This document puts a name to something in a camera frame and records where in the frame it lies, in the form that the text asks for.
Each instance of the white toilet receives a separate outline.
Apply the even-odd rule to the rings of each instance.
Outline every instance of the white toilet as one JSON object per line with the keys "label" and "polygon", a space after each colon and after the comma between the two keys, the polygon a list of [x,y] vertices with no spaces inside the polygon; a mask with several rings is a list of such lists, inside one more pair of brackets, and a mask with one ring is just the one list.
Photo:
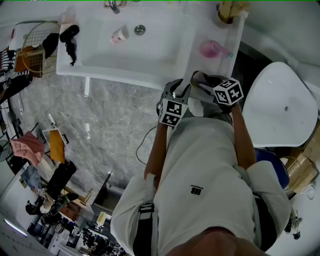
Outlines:
{"label": "white toilet", "polygon": [[254,80],[243,117],[254,147],[298,147],[316,126],[318,106],[288,65],[273,62]]}

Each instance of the marble floor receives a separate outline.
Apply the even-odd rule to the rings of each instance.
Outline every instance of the marble floor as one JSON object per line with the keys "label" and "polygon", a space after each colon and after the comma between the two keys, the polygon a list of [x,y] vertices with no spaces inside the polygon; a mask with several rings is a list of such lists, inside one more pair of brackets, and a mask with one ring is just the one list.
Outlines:
{"label": "marble floor", "polygon": [[[21,92],[24,112],[20,115],[19,96],[10,99],[14,113],[21,120],[23,132],[39,122],[38,133],[50,129],[52,112],[61,133],[69,140],[65,158],[77,171],[68,186],[85,196],[96,194],[108,174],[109,183],[125,188],[134,175],[142,175],[145,165],[136,150],[146,133],[157,125],[155,105],[162,91],[115,81],[90,79],[89,95],[84,95],[85,78],[48,74],[34,78]],[[196,116],[202,115],[200,102],[189,100]],[[138,151],[148,161],[155,129]]]}

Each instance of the sink counter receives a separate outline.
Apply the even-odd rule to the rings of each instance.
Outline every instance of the sink counter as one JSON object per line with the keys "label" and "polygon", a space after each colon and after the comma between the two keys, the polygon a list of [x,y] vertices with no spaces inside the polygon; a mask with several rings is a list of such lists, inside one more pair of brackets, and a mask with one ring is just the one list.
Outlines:
{"label": "sink counter", "polygon": [[[74,37],[77,61],[70,66],[65,44],[58,43],[56,72],[118,81],[162,90],[168,82],[184,78],[183,90],[194,71],[230,77],[237,56],[247,13],[234,19],[227,28],[213,21],[217,15],[215,2],[174,3],[153,7],[153,3],[128,2],[114,14],[102,2],[90,2],[76,7],[75,24],[80,32]],[[145,33],[136,35],[136,25],[144,25]],[[62,25],[60,32],[70,26]],[[129,38],[113,44],[112,34],[125,26]],[[215,40],[233,53],[231,59],[205,58],[200,44]],[[191,97],[208,100],[208,96],[192,88]]]}

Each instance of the blue object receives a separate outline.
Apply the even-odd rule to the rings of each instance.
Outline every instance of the blue object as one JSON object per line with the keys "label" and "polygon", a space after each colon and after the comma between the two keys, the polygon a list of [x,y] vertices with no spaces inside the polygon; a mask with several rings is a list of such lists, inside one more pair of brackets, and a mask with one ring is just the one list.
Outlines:
{"label": "blue object", "polygon": [[264,149],[255,148],[256,161],[269,161],[272,163],[281,187],[284,189],[290,182],[287,170],[275,153]]}

